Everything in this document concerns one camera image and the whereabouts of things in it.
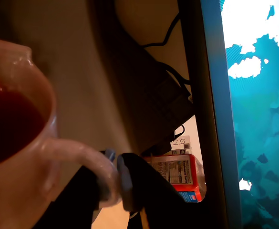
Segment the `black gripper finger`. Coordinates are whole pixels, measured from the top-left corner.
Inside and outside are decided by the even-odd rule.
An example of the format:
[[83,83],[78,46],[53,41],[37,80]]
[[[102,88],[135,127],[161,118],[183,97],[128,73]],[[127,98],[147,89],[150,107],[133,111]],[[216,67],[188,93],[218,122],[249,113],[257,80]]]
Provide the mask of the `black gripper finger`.
[[130,213],[129,229],[199,229],[197,204],[186,203],[159,172],[133,153],[118,156],[121,197],[124,210]]
[[51,202],[35,229],[90,229],[99,201],[106,200],[106,184],[81,166],[55,201]]

